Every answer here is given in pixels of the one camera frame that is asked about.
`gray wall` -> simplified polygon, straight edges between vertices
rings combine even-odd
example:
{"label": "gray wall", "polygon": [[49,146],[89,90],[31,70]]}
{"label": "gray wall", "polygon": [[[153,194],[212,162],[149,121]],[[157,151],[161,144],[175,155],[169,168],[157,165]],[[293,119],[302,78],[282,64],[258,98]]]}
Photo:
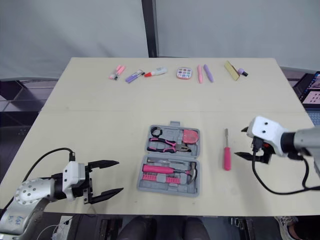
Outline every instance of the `gray wall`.
{"label": "gray wall", "polygon": [[159,55],[320,70],[320,0],[156,0]]}
{"label": "gray wall", "polygon": [[148,57],[141,0],[0,1],[0,79],[58,78],[71,57]]}

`white glue stick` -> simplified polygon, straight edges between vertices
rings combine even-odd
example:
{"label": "white glue stick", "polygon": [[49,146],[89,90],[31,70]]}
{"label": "white glue stick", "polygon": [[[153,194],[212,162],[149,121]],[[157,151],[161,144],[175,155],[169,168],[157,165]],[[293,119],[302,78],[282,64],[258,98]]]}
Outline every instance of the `white glue stick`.
{"label": "white glue stick", "polygon": [[151,77],[151,76],[165,74],[166,72],[168,72],[168,69],[166,69],[165,67],[159,67],[155,71],[151,71],[151,72],[146,73],[144,76]]}

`black pole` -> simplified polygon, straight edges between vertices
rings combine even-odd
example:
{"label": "black pole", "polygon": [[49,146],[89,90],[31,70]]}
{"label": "black pole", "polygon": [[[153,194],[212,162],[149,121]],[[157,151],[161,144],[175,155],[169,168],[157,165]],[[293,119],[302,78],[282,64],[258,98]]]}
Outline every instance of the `black pole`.
{"label": "black pole", "polygon": [[155,0],[141,0],[149,58],[158,57],[158,29]]}

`purple marker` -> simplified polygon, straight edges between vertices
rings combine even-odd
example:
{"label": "purple marker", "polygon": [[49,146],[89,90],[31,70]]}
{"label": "purple marker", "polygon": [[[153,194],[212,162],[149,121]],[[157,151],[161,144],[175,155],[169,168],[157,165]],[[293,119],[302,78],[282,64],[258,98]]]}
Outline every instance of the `purple marker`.
{"label": "purple marker", "polygon": [[143,75],[144,72],[142,70],[138,70],[137,72],[135,72],[134,74],[132,74],[131,76],[128,76],[125,81],[129,84],[131,83],[133,80],[137,79],[140,75]]}
{"label": "purple marker", "polygon": [[205,64],[205,65],[203,66],[203,69],[204,69],[204,71],[205,71],[206,76],[207,76],[208,79],[210,80],[210,82],[213,83],[213,82],[214,82],[214,77],[212,76],[211,72],[209,71],[209,68],[208,68],[207,64]]}
{"label": "purple marker", "polygon": [[245,70],[243,68],[239,68],[238,69],[238,74],[243,75],[243,76],[248,76],[248,73],[245,72]]}

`yellow nail file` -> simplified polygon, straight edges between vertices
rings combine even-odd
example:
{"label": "yellow nail file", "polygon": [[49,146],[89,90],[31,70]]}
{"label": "yellow nail file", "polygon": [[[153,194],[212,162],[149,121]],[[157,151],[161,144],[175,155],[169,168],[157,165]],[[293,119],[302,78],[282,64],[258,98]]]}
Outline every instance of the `yellow nail file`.
{"label": "yellow nail file", "polygon": [[226,61],[224,64],[224,67],[230,73],[231,77],[237,81],[240,75],[237,72],[237,70],[234,68],[234,66],[232,66],[229,61]]}

